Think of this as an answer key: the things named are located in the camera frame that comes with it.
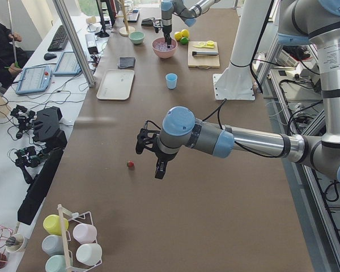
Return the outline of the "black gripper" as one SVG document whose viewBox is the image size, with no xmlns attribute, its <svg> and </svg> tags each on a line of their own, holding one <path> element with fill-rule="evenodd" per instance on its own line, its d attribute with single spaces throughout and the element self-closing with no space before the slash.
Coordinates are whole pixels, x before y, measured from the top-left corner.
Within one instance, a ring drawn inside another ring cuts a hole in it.
<svg viewBox="0 0 340 272">
<path fill-rule="evenodd" d="M 172 38 L 171 38 L 171 32 L 172 32 L 172 25 L 163 25 L 163 33 L 164 33 L 164 40 L 169 48 L 172 45 Z"/>
<path fill-rule="evenodd" d="M 158 158 L 156 162 L 155 178 L 163 179 L 166 173 L 167 162 L 175 158 L 176 148 L 156 147 L 155 155 Z"/>
</svg>

